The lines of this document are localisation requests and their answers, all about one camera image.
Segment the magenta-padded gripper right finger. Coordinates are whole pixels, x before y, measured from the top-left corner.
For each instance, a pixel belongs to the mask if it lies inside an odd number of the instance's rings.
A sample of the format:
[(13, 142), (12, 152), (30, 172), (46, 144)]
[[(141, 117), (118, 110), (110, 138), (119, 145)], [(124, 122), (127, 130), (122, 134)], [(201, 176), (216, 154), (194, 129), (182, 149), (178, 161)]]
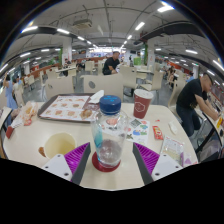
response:
[(133, 154), (145, 185), (182, 169), (169, 155), (158, 154), (138, 143), (133, 144)]

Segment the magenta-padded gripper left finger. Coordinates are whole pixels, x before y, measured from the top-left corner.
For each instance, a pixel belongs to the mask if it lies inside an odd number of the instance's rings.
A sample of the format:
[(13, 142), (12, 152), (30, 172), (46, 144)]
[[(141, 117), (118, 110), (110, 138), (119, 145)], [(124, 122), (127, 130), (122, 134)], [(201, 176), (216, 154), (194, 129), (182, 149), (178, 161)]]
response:
[(79, 185), (90, 152), (90, 143), (85, 143), (65, 155), (56, 154), (42, 167), (42, 169)]

